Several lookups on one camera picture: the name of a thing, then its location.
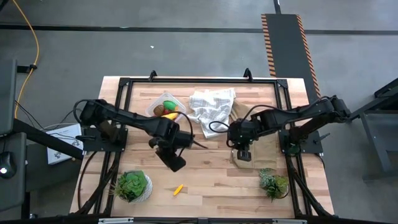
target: succulent plant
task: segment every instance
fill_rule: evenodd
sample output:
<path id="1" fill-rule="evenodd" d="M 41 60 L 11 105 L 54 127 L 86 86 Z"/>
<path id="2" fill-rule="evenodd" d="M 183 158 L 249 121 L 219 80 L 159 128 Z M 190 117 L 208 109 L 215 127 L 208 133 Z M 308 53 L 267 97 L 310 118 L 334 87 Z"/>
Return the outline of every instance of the succulent plant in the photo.
<path id="1" fill-rule="evenodd" d="M 125 172 L 118 178 L 113 194 L 131 202 L 142 195 L 147 184 L 143 171 Z"/>
<path id="2" fill-rule="evenodd" d="M 271 175 L 270 168 L 261 169 L 260 187 L 267 192 L 267 196 L 273 201 L 275 198 L 283 198 L 289 190 L 289 181 L 286 177 Z"/>

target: white towel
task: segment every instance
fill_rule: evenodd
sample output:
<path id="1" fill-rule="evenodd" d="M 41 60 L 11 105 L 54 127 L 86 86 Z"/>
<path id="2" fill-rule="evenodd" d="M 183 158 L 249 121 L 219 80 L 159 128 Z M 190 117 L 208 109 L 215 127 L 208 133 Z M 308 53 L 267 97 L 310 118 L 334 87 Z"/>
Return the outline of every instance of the white towel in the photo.
<path id="1" fill-rule="evenodd" d="M 206 138 L 211 138 L 220 133 L 215 133 L 209 129 L 209 123 L 212 121 L 221 121 L 229 124 L 228 116 L 231 113 L 234 103 L 235 91 L 233 88 L 225 90 L 210 91 L 204 93 L 195 91 L 189 97 L 189 107 L 193 113 L 188 117 L 196 123 L 201 124 L 203 134 Z M 222 124 L 212 124 L 211 128 L 215 131 L 226 131 L 227 127 Z"/>

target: wooden tabletop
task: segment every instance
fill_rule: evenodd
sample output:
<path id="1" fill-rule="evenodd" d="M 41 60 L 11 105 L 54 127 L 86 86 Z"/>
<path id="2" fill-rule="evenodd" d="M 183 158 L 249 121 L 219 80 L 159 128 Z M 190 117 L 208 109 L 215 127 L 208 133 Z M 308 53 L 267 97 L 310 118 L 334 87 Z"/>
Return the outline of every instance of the wooden tabletop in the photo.
<path id="1" fill-rule="evenodd" d="M 120 77 L 104 77 L 99 98 L 114 103 Z M 288 78 L 292 106 L 308 104 L 304 81 Z M 145 109 L 163 92 L 169 92 L 188 109 L 189 96 L 194 91 L 219 90 L 233 87 L 236 100 L 248 105 L 268 104 L 276 106 L 274 87 L 269 84 L 225 84 L 212 83 L 135 83 L 132 88 L 130 111 L 145 115 Z M 189 130 L 186 119 L 179 122 L 180 129 Z M 153 149 L 148 146 L 145 132 L 129 127 L 127 146 L 122 154 L 119 174 L 128 170 L 143 170 L 154 185 L 152 195 L 145 202 L 127 203 L 117 197 L 114 199 L 112 216 L 125 217 L 226 217 L 226 218 L 293 218 L 290 194 L 280 200 L 266 197 L 259 188 L 258 170 L 238 169 L 230 163 L 231 149 L 225 144 L 226 135 L 205 139 L 199 124 L 193 123 L 195 139 L 207 146 L 203 149 L 193 146 L 185 150 L 182 157 L 186 166 L 172 172 L 164 166 Z M 280 175 L 287 175 L 285 157 L 279 152 L 277 134 L 269 137 L 264 150 L 276 150 L 276 168 Z M 97 153 L 83 177 L 81 199 L 84 203 L 98 185 L 104 153 Z M 308 188 L 330 213 L 333 213 L 328 183 L 322 163 L 315 155 L 302 154 Z M 183 184 L 184 188 L 176 196 L 174 190 Z M 304 211 L 302 193 L 297 186 L 300 208 Z M 78 210 L 77 189 L 73 198 L 71 212 Z M 103 197 L 104 208 L 106 197 Z"/>

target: gray floor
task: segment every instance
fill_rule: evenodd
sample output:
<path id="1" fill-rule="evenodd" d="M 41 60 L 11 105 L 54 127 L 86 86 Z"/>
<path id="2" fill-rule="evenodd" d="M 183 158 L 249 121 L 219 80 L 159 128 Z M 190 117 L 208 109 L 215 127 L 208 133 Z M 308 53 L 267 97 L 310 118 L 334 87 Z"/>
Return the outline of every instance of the gray floor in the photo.
<path id="1" fill-rule="evenodd" d="M 19 0 L 33 24 L 141 27 L 260 28 L 272 0 Z M 306 29 L 397 30 L 395 0 L 280 0 L 283 13 L 300 14 Z M 14 5 L 0 22 L 21 23 Z M 60 121 L 82 98 L 95 98 L 105 75 L 206 75 L 238 77 L 249 67 L 268 77 L 262 34 L 37 32 L 39 69 L 22 98 L 43 124 Z M 322 95 L 338 95 L 353 111 L 372 92 L 398 77 L 398 36 L 307 37 Z M 29 64 L 35 45 L 29 31 L 2 30 L 0 59 Z M 18 76 L 19 86 L 24 75 Z M 398 183 L 365 184 L 379 163 L 359 121 L 330 124 L 323 141 L 326 175 L 335 213 L 345 218 L 398 222 Z M 36 192 L 32 211 L 67 214 L 75 180 Z M 0 219 L 15 218 L 17 209 Z"/>

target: potted succulent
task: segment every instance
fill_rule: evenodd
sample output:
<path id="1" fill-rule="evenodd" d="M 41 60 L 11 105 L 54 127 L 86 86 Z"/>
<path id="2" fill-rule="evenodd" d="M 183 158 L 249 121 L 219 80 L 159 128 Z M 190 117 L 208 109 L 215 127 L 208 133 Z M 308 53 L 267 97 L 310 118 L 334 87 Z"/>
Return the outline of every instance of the potted succulent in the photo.
<path id="1" fill-rule="evenodd" d="M 271 202 L 277 198 L 281 199 L 289 193 L 289 180 L 279 175 L 271 175 L 272 169 L 265 168 L 260 170 L 260 188 L 267 192 Z"/>
<path id="2" fill-rule="evenodd" d="M 152 181 L 141 170 L 122 174 L 114 186 L 113 194 L 127 202 L 143 202 L 152 193 Z"/>

